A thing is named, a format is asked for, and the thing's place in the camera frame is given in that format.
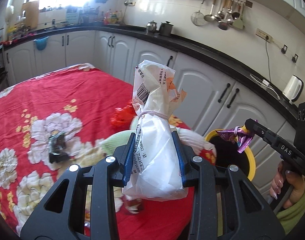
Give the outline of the steel ladle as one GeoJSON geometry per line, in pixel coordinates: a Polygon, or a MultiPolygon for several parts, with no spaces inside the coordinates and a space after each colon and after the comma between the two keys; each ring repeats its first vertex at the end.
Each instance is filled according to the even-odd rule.
{"type": "Polygon", "coordinates": [[[212,1],[212,5],[211,5],[211,9],[210,9],[210,13],[204,16],[204,20],[206,22],[213,22],[215,20],[215,17],[213,15],[213,10],[214,10],[214,6],[217,0],[213,0],[212,1]]]}

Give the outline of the yellow rim trash bin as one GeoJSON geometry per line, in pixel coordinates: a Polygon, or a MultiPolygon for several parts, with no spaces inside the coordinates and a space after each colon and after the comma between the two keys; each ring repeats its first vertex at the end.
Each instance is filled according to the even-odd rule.
{"type": "Polygon", "coordinates": [[[253,180],[256,173],[256,162],[249,146],[242,152],[237,151],[237,143],[225,141],[221,138],[216,130],[209,132],[205,136],[205,141],[214,145],[216,155],[206,150],[205,158],[218,167],[227,168],[229,165],[237,165],[248,177],[253,180]]]}

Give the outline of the green spatula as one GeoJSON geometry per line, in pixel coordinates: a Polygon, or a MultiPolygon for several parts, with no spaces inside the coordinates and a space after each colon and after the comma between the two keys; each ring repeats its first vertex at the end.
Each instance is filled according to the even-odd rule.
{"type": "Polygon", "coordinates": [[[233,22],[233,27],[243,30],[244,29],[244,23],[243,23],[243,9],[244,5],[240,5],[240,10],[239,10],[239,16],[234,20],[233,22]]]}

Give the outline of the steel teapot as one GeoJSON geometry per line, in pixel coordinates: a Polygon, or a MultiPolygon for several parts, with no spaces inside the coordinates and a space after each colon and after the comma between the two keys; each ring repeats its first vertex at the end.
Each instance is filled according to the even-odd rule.
{"type": "Polygon", "coordinates": [[[146,24],[146,32],[149,34],[154,34],[157,29],[157,23],[155,21],[150,21],[146,24]]]}

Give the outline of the purple foil candy wrapper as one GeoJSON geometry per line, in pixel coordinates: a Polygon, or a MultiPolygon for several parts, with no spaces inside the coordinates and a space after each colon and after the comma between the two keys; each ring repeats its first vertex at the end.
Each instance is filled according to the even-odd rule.
{"type": "Polygon", "coordinates": [[[216,132],[224,141],[235,144],[239,153],[242,153],[248,147],[255,136],[246,126],[236,126],[233,129],[217,129],[216,132]]]}

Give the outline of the red plastic bag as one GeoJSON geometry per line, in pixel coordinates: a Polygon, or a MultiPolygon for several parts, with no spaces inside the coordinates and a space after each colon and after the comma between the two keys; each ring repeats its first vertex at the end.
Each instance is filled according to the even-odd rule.
{"type": "Polygon", "coordinates": [[[129,101],[124,107],[117,107],[110,117],[110,124],[113,129],[118,130],[130,126],[136,112],[132,102],[129,101]]]}

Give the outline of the white plastic bag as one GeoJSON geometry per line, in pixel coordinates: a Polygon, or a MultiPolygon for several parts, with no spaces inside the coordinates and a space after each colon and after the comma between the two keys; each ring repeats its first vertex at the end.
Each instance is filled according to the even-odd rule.
{"type": "Polygon", "coordinates": [[[135,68],[132,105],[138,116],[133,166],[123,194],[159,202],[185,198],[180,163],[168,122],[187,93],[173,83],[175,71],[143,60],[135,68]]]}

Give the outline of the blue hanging basket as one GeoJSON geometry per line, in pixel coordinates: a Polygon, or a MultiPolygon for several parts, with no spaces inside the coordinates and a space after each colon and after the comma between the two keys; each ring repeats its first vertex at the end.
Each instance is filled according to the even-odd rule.
{"type": "Polygon", "coordinates": [[[38,51],[43,51],[47,46],[48,36],[34,40],[35,47],[38,51]]]}

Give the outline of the dark metal pot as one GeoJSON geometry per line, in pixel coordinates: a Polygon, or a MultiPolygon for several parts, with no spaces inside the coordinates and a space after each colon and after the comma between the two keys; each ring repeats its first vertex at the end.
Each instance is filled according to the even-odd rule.
{"type": "Polygon", "coordinates": [[[170,37],[172,33],[173,25],[169,22],[162,22],[159,28],[159,34],[162,36],[170,37]]]}

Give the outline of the red floral tablecloth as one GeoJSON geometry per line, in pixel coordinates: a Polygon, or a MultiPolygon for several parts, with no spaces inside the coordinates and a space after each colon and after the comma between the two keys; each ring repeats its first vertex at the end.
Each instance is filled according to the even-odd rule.
{"type": "MultiPolygon", "coordinates": [[[[112,126],[110,118],[117,106],[124,107],[132,97],[132,86],[90,64],[79,64],[18,83],[0,92],[0,239],[18,239],[22,227],[47,191],[73,164],[96,165],[115,148],[127,144],[126,131],[133,120],[112,126]],[[48,141],[52,135],[65,134],[64,151],[69,159],[50,163],[48,141]]],[[[91,186],[88,185],[85,211],[82,189],[76,185],[70,201],[69,221],[60,218],[50,222],[50,231],[79,230],[92,239],[102,238],[107,228],[107,215],[95,219],[91,210],[91,186]],[[93,238],[89,222],[98,231],[93,238]]],[[[156,202],[144,200],[126,207],[122,189],[114,188],[115,210],[120,239],[187,239],[192,215],[193,189],[184,199],[156,202]]]]}

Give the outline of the wall power strip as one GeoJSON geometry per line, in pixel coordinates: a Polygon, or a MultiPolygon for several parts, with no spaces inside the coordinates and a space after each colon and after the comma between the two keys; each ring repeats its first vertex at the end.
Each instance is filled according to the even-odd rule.
{"type": "Polygon", "coordinates": [[[267,34],[266,32],[264,32],[263,30],[261,30],[261,29],[259,29],[259,28],[257,28],[255,34],[256,34],[258,37],[260,37],[260,38],[266,40],[267,42],[271,42],[271,41],[272,41],[271,35],[267,34]]]}

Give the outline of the white electric kettle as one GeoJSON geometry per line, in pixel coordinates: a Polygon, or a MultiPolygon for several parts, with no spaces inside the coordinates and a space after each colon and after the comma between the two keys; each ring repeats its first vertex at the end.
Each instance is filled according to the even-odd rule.
{"type": "Polygon", "coordinates": [[[303,88],[303,81],[296,75],[292,75],[285,89],[283,90],[283,95],[288,99],[290,104],[293,104],[299,99],[303,88]]]}

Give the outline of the dark green snack packet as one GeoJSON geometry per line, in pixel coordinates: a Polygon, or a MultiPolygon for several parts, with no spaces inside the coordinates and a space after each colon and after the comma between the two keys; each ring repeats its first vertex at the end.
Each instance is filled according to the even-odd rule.
{"type": "Polygon", "coordinates": [[[61,163],[70,159],[70,156],[66,152],[66,148],[67,146],[64,132],[51,135],[48,140],[49,162],[51,164],[61,163]]]}

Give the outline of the wooden cutting board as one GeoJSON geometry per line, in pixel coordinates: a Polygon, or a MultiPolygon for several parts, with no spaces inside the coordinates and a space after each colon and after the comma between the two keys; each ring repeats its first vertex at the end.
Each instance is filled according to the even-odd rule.
{"type": "Polygon", "coordinates": [[[27,2],[22,5],[25,14],[25,26],[36,29],[39,23],[39,1],[27,2]]]}

